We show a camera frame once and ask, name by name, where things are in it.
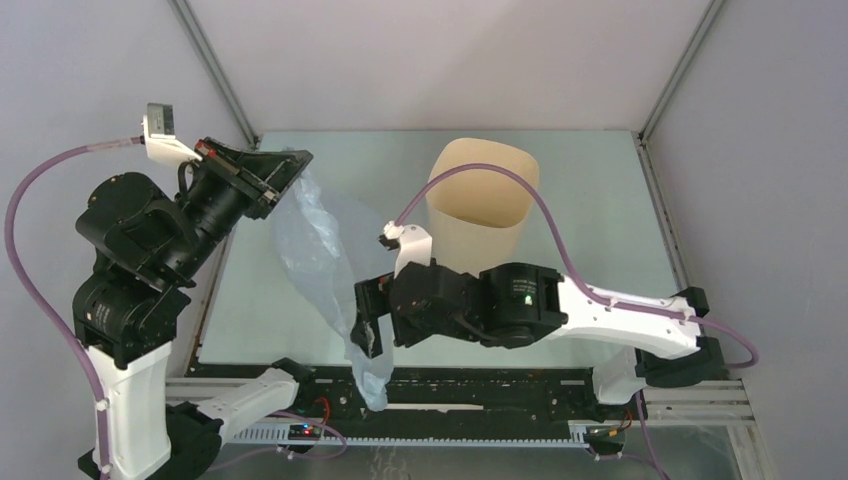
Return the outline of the beige plastic trash bin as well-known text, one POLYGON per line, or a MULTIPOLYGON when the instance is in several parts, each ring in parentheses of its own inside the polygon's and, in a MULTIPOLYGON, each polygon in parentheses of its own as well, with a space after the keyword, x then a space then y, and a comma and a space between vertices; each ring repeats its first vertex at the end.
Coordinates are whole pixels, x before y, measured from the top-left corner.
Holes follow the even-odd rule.
MULTIPOLYGON (((533 188, 539 184, 536 159, 503 143, 459 138, 448 143, 430 178, 471 163, 502 167, 533 188)), ((524 230, 535 201, 512 178, 489 170, 454 174, 426 194, 427 231, 433 237, 437 262, 459 273, 479 272, 507 262, 524 230)))

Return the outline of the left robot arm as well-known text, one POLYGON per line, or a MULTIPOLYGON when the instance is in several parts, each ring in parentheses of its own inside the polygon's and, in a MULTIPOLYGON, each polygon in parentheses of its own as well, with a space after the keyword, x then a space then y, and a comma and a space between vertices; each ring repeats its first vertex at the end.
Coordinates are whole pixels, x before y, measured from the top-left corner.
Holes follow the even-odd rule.
POLYGON ((94 190, 75 224, 96 258, 73 299, 74 328, 103 386, 107 420, 79 466, 112 479, 196 479, 255 422, 315 406, 310 370, 288 358, 218 397, 166 401, 167 361, 196 273, 240 220, 269 216, 312 155, 247 152, 212 138, 146 148, 176 168, 177 193, 120 174, 94 190))

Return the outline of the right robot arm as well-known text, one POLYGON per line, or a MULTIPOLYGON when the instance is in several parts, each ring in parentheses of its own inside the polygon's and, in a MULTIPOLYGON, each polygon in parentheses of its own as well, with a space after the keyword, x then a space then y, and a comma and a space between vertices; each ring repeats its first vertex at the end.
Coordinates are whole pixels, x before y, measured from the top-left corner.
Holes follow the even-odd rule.
POLYGON ((383 354, 379 320, 389 316, 393 343, 409 348, 433 336, 517 349, 543 340, 578 338, 624 346, 592 369, 581 392, 585 411, 606 418, 645 387, 683 388, 716 375, 724 356, 701 332, 704 292, 687 288, 666 299, 582 291, 557 270, 507 263, 478 276, 436 262, 411 262, 354 287, 349 335, 367 358, 383 354))

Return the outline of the translucent blue trash bag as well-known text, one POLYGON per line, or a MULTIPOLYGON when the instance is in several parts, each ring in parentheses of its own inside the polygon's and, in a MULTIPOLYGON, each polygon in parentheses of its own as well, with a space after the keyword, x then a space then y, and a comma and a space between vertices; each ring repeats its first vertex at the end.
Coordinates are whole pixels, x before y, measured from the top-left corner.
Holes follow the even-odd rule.
POLYGON ((271 224, 285 274, 341 340, 339 350, 351 365, 365 405, 384 410, 393 358, 370 359, 350 338, 357 316, 354 285, 394 267, 377 241, 383 220, 359 200, 326 188, 305 169, 275 207, 271 224))

